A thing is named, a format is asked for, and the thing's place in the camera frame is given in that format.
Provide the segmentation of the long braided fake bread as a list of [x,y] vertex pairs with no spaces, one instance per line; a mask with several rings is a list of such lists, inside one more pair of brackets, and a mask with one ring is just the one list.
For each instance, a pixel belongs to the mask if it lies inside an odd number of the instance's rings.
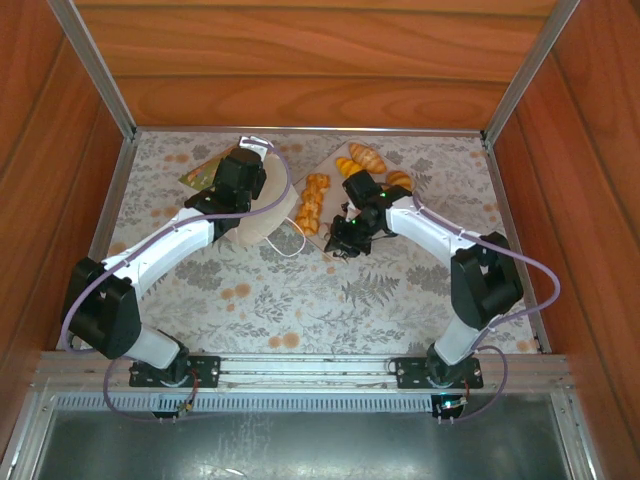
[[330,177],[326,174],[310,174],[306,178],[306,186],[300,196],[295,222],[307,237],[316,235],[320,226],[320,215],[323,210],[324,195],[330,187]]

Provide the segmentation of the pink square tray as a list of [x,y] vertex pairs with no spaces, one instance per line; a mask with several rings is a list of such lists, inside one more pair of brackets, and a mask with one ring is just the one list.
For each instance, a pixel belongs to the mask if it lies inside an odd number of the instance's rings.
[[[341,261],[348,263],[349,259],[341,259],[334,257],[331,253],[325,253],[324,247],[329,239],[330,225],[336,215],[344,216],[342,205],[348,203],[349,198],[342,187],[342,183],[346,180],[338,171],[336,167],[336,159],[338,157],[351,158],[349,152],[350,143],[360,143],[367,145],[360,139],[351,139],[340,146],[335,152],[329,155],[323,162],[321,162],[310,174],[322,173],[330,177],[330,187],[327,193],[324,195],[323,210],[320,215],[320,226],[318,233],[313,236],[305,236],[305,238],[317,246],[325,257],[334,261]],[[306,186],[306,178],[308,174],[301,181],[295,185],[296,191],[299,193],[299,200],[297,205],[292,210],[290,217],[295,221],[299,206],[301,205],[301,194]],[[413,198],[411,196],[401,198],[395,201],[391,207],[390,212],[386,215],[386,220],[391,227],[399,229],[399,234],[404,235],[408,233],[410,237],[420,235],[421,232],[425,232],[425,228],[420,226],[420,221],[416,218],[416,207],[413,205]]]

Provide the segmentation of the golden striped fake croissant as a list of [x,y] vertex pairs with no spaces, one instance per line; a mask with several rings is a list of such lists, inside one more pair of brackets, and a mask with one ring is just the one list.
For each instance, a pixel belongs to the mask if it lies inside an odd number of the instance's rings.
[[352,160],[371,174],[387,172],[387,166],[380,154],[372,147],[360,143],[350,143],[349,152]]

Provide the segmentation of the small circuit board green light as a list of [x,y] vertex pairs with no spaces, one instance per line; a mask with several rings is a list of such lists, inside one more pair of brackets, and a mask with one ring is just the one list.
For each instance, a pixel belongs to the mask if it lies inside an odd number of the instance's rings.
[[432,395],[432,416],[439,424],[453,424],[464,412],[468,398],[463,395]]

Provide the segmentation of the small wired connector plug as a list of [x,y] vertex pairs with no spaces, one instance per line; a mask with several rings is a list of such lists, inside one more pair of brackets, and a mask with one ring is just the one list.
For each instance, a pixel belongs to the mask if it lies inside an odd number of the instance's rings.
[[190,413],[193,409],[193,405],[195,402],[196,395],[199,390],[200,380],[198,377],[198,373],[195,369],[191,370],[191,376],[193,379],[193,385],[191,388],[191,392],[188,394],[186,399],[182,402],[181,406],[178,408],[178,416],[182,417]]

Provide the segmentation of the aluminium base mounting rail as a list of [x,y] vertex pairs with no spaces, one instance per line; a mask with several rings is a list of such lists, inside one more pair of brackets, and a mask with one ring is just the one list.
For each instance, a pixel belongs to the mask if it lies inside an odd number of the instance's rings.
[[[503,393],[572,391],[576,381],[563,355],[507,354],[507,375],[497,353],[475,355],[484,386],[470,393],[494,393],[506,378]],[[216,393],[455,393],[465,389],[399,389],[390,355],[221,353]],[[35,391],[99,392],[110,361],[97,354],[45,352],[36,367]]]

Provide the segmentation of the grey floral tablecloth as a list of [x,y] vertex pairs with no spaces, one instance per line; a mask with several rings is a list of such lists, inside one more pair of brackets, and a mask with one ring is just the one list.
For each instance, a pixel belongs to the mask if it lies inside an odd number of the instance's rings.
[[[258,134],[290,165],[293,182],[353,135]],[[233,146],[240,133],[143,132],[106,256],[163,226],[192,189],[179,178]],[[409,174],[423,202],[481,234],[506,233],[479,138],[361,137],[390,171]],[[282,224],[269,240],[283,254],[302,245]],[[307,243],[283,257],[264,240],[240,247],[223,238],[161,277],[140,302],[144,324],[191,350],[229,353],[422,355],[453,314],[449,275],[404,238],[374,242],[348,263]]]

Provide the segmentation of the white floral paper bag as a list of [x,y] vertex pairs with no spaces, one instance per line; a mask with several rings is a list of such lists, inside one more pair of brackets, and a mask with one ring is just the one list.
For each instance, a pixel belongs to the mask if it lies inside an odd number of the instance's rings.
[[[179,181],[195,191],[210,187],[221,159],[233,149],[234,146],[229,146],[211,156],[206,162],[182,175]],[[251,211],[258,210],[274,202],[287,185],[285,167],[276,154],[273,152],[267,153],[264,160],[264,168],[267,175],[266,182],[258,199],[252,201]],[[241,247],[258,244],[274,233],[282,223],[286,223],[286,218],[291,215],[291,211],[296,206],[298,199],[299,195],[295,188],[290,186],[287,195],[278,205],[260,215],[242,219],[239,226],[230,230],[224,237]]]

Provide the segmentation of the shiny steel sheet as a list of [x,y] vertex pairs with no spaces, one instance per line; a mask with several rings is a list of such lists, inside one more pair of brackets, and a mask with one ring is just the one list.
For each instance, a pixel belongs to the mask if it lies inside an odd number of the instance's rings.
[[424,413],[220,413],[173,425],[59,412],[35,480],[571,480],[548,398]]

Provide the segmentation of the aluminium table edge rail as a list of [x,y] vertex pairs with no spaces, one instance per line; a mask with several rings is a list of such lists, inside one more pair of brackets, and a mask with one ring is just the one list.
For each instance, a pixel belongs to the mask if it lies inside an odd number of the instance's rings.
[[257,133],[257,134],[362,134],[365,136],[420,136],[481,138],[473,129],[376,128],[376,127],[294,127],[294,126],[139,126],[138,132]]
[[[487,168],[491,177],[491,181],[494,187],[494,192],[497,199],[497,206],[499,208],[502,223],[505,230],[505,236],[507,237],[510,247],[513,251],[523,255],[520,245],[516,225],[512,216],[512,211],[507,198],[504,182],[502,180],[498,162],[493,150],[487,142],[483,143],[483,147],[487,152]],[[531,277],[529,275],[528,267],[526,263],[519,260],[516,261],[516,266],[521,277],[523,289],[524,289],[524,308],[532,308],[537,304],[535,296],[535,289],[531,283]],[[544,322],[541,317],[541,312],[531,313],[528,317],[528,322],[532,330],[532,337],[535,340],[535,346],[538,353],[551,353],[552,349],[548,340],[548,336],[545,331]]]
[[136,140],[124,140],[122,142],[98,223],[88,250],[88,257],[93,260],[98,261],[107,257],[136,151]]

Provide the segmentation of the aluminium lower frame rail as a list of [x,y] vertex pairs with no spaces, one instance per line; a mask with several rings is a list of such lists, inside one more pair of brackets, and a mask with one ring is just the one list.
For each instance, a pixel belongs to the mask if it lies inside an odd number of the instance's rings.
[[599,480],[579,401],[563,390],[552,393],[550,398],[571,480]]
[[56,401],[57,395],[50,391],[27,394],[0,467],[1,480],[36,478]]

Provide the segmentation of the aluminium frame post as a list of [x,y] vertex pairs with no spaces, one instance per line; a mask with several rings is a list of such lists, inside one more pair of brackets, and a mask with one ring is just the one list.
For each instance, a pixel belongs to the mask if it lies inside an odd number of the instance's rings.
[[133,140],[137,124],[73,0],[47,0],[122,135]]
[[549,55],[580,0],[557,0],[551,15],[533,42],[529,53],[506,89],[494,114],[484,130],[484,144],[492,149],[504,126]]

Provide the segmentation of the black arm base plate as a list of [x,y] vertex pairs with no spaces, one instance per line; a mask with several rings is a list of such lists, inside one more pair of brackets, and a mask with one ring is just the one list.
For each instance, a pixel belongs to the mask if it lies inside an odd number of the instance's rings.
[[392,360],[399,389],[480,389],[484,386],[480,362],[469,356],[456,365],[439,357],[399,357]]
[[129,368],[129,386],[134,388],[216,388],[221,358],[208,355],[179,355],[166,369],[135,361]]

